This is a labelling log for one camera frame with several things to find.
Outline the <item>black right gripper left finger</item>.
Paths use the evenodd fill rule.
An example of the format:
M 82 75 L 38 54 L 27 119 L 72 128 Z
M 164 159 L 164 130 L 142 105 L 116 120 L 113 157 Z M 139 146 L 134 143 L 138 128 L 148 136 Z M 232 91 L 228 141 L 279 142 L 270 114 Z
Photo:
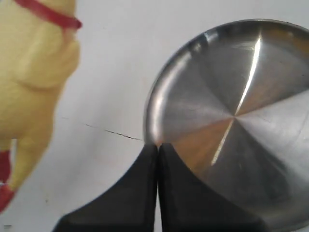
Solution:
M 55 232 L 152 232 L 158 150 L 145 144 L 128 171 L 105 193 L 63 216 Z

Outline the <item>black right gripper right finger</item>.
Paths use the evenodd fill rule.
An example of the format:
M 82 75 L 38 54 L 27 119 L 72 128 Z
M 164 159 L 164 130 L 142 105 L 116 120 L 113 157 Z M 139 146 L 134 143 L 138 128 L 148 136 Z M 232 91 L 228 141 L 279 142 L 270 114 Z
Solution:
M 171 144 L 162 144 L 158 194 L 165 232 L 267 232 L 266 223 L 199 180 Z

